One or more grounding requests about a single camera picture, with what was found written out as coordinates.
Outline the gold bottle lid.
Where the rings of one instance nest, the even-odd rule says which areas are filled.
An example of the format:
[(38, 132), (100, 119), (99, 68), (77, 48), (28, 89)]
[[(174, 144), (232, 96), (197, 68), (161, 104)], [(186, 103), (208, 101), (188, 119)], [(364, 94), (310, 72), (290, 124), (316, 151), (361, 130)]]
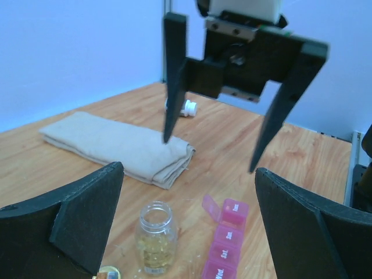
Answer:
[(114, 266), (102, 266), (98, 274), (95, 277), (96, 279), (121, 279), (121, 274), (118, 268)]

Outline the clear bottle yellow capsules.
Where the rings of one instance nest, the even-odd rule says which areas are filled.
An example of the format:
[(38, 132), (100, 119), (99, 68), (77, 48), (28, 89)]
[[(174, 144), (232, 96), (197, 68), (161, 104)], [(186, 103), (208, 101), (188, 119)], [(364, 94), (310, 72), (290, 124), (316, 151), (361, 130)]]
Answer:
[(178, 228), (166, 202), (152, 201), (141, 209), (135, 242), (139, 264), (147, 275), (168, 272), (176, 258)]

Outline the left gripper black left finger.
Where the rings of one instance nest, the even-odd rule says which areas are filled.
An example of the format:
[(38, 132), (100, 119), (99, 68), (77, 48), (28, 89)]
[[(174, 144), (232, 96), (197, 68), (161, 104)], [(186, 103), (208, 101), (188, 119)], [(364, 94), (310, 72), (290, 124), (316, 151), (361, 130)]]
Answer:
[(1, 208), (1, 274), (97, 274), (123, 178), (113, 162)]

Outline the pink weekly pill organizer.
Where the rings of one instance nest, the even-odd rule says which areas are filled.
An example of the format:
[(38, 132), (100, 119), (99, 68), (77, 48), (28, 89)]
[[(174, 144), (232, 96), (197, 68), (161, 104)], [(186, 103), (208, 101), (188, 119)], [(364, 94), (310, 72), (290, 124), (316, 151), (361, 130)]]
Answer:
[(202, 278), (236, 279), (249, 206), (227, 198), (219, 207), (210, 195), (205, 195), (202, 207), (217, 223)]

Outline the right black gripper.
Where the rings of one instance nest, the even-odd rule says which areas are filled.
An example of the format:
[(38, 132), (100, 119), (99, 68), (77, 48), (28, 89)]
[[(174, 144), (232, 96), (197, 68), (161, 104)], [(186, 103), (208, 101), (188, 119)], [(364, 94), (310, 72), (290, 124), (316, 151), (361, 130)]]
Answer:
[(258, 99), (267, 82), (280, 83), (261, 126), (249, 172), (253, 173), (266, 147), (328, 58), (329, 46), (305, 40), (278, 23), (228, 10), (206, 23), (204, 57), (186, 59), (187, 18), (168, 12), (163, 18), (166, 50), (167, 110), (163, 142), (168, 143), (180, 116), (185, 92), (216, 99), (222, 92)]

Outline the white capped pill bottle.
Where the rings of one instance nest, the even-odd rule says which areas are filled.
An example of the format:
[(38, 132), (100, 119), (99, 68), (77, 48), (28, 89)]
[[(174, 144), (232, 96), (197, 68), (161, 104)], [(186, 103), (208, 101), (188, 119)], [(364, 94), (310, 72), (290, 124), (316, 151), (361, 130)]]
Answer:
[(198, 111), (198, 104), (189, 99), (185, 100), (180, 110), (181, 117), (195, 117)]

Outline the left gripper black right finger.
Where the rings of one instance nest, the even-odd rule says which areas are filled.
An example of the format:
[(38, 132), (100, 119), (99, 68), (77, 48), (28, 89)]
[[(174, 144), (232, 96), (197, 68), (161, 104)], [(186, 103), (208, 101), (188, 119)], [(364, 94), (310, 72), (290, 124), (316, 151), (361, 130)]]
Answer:
[(255, 189), (278, 278), (371, 278), (371, 213), (264, 167)]

